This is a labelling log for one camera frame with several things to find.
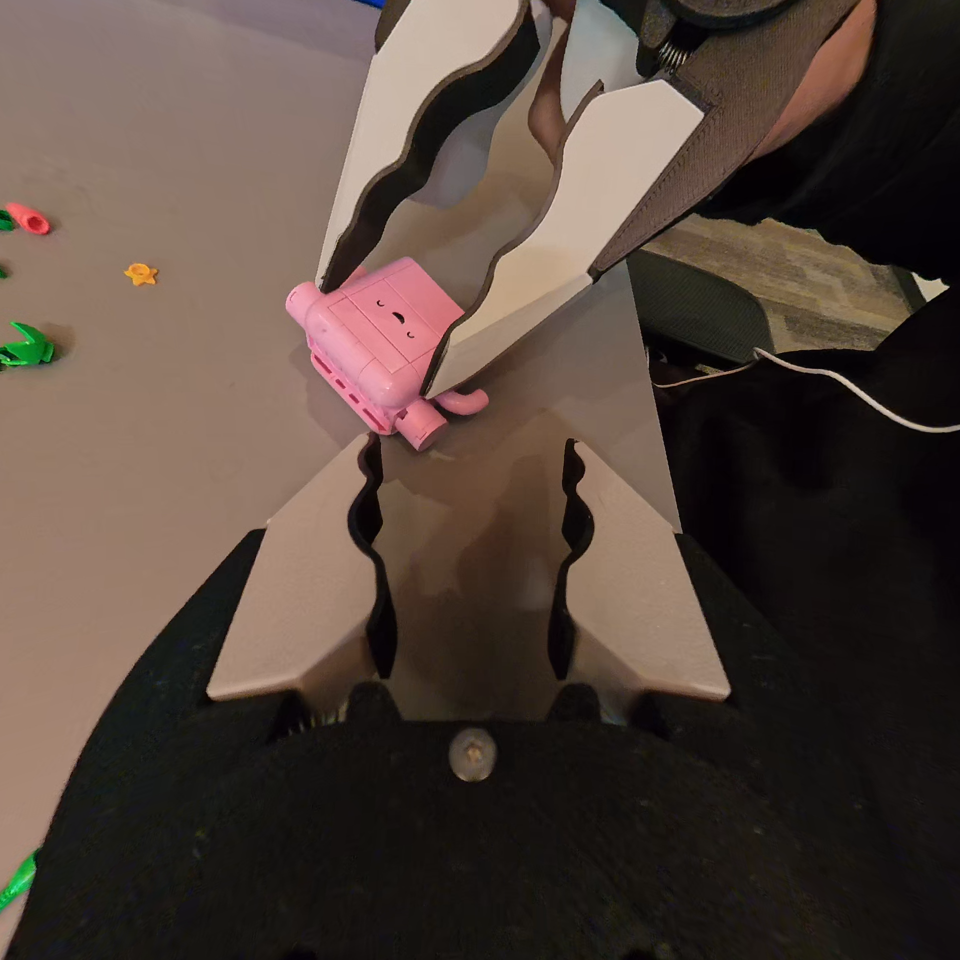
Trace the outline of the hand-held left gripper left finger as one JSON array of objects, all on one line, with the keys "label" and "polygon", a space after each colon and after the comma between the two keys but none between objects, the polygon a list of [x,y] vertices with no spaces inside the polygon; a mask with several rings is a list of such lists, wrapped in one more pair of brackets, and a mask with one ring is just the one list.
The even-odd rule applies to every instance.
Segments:
[{"label": "hand-held left gripper left finger", "polygon": [[398,620],[383,558],[380,437],[335,456],[268,522],[207,686],[214,701],[294,691],[345,702],[391,677]]}]

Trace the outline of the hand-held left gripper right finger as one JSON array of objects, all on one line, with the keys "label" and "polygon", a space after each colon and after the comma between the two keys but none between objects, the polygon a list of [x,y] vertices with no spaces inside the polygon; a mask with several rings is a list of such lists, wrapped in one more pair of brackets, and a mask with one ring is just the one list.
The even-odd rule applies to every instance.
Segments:
[{"label": "hand-held left gripper right finger", "polygon": [[558,681],[603,706],[648,692],[723,702],[731,685],[678,535],[581,440],[566,441],[560,563],[547,628]]}]

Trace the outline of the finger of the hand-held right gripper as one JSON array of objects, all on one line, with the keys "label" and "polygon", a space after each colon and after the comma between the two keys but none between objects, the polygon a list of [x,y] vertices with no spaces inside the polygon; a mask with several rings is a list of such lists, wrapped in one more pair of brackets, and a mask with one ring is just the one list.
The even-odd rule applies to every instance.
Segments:
[{"label": "finger of the hand-held right gripper", "polygon": [[436,348],[421,394],[433,399],[471,379],[590,287],[606,246],[705,115],[664,78],[585,97],[538,218],[491,261],[474,304]]},{"label": "finger of the hand-held right gripper", "polygon": [[543,4],[385,2],[318,261],[342,286],[406,200],[459,205],[483,179],[496,127],[543,60]]}]

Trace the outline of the pink brick animal body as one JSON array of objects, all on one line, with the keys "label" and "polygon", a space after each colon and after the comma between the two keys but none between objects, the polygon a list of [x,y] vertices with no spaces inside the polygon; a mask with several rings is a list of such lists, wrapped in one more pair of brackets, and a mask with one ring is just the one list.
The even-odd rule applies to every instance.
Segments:
[{"label": "pink brick animal body", "polygon": [[[361,268],[355,270],[347,282],[351,277],[363,273],[366,271]],[[365,401],[362,396],[349,392],[345,384],[335,378],[331,371],[325,368],[325,364],[311,352],[307,338],[306,343],[314,369],[369,429],[383,436],[398,433],[414,450],[425,450],[433,444],[448,423],[444,412],[456,416],[470,416],[482,411],[489,403],[484,390],[470,393],[448,390],[438,394],[433,400],[421,394],[399,410],[377,407],[373,402]]]}]

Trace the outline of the person's right hand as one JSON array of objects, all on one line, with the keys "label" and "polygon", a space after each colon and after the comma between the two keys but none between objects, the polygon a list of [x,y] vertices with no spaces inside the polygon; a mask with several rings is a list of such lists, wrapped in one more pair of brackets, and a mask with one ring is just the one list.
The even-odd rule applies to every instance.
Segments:
[{"label": "person's right hand", "polygon": [[567,128],[561,106],[562,66],[576,1],[546,1],[545,4],[551,17],[559,19],[564,27],[556,46],[546,60],[529,107],[527,123],[535,142],[545,152],[549,161],[557,165]]}]

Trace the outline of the black office chair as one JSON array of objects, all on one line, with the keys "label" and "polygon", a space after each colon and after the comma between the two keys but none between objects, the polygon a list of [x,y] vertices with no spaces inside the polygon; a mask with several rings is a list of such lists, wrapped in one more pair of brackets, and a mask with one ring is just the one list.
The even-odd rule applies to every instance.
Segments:
[{"label": "black office chair", "polygon": [[645,346],[676,366],[728,371],[772,354],[766,312],[748,291],[714,273],[646,250],[626,260]]}]

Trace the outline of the person's black jacket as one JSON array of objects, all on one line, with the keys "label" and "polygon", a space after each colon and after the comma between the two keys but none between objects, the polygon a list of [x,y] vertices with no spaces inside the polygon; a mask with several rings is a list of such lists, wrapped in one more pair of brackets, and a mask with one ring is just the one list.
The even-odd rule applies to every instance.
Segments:
[{"label": "person's black jacket", "polygon": [[[875,349],[654,389],[684,531],[807,664],[958,958],[958,267]],[[850,390],[851,383],[867,399]]]}]

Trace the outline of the green spiky leaf piece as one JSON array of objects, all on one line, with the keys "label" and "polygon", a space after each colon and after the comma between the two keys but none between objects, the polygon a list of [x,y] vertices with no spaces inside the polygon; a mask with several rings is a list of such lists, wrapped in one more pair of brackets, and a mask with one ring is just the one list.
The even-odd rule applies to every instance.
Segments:
[{"label": "green spiky leaf piece", "polygon": [[2,369],[39,367],[56,359],[57,347],[42,330],[21,321],[9,327],[16,337],[1,343]]}]

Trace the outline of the green flexible rod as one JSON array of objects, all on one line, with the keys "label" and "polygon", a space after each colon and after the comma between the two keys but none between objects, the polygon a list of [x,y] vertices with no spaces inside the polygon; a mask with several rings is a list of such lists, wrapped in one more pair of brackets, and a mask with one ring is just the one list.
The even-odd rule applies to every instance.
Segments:
[{"label": "green flexible rod", "polygon": [[0,910],[5,911],[19,897],[31,889],[38,866],[40,848],[35,848],[16,868],[0,894]]}]

